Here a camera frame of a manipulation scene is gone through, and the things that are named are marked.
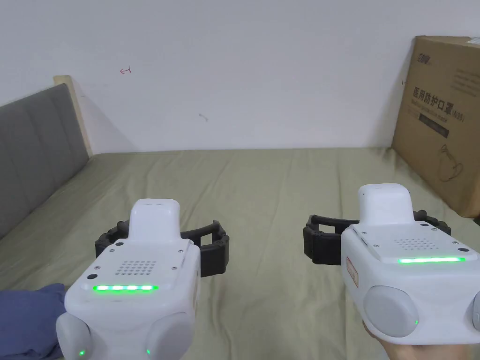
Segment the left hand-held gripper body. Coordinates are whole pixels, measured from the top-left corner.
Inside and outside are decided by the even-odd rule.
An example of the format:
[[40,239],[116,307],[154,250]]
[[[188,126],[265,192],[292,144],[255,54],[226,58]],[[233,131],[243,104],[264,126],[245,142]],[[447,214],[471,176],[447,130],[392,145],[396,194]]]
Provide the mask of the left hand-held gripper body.
[[56,322],[67,360],[179,360],[194,337],[200,249],[180,235],[180,206],[140,199],[128,236],[69,287]]

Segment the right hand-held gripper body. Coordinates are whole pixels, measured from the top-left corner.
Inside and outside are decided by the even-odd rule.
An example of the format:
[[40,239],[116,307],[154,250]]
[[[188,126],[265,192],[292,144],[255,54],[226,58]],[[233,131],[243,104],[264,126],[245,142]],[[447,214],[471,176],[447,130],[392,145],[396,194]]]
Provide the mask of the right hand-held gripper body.
[[359,222],[341,234],[341,268],[369,331],[393,344],[478,344],[479,253],[415,220],[402,185],[364,185],[358,198]]

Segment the person's right hand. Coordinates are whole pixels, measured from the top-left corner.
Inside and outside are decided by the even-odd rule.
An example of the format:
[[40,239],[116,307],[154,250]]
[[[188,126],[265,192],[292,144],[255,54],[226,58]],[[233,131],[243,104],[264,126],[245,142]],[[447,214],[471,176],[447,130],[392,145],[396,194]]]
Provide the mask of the person's right hand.
[[377,340],[390,360],[471,360],[469,345],[399,345],[389,343],[375,336],[366,324],[368,335]]

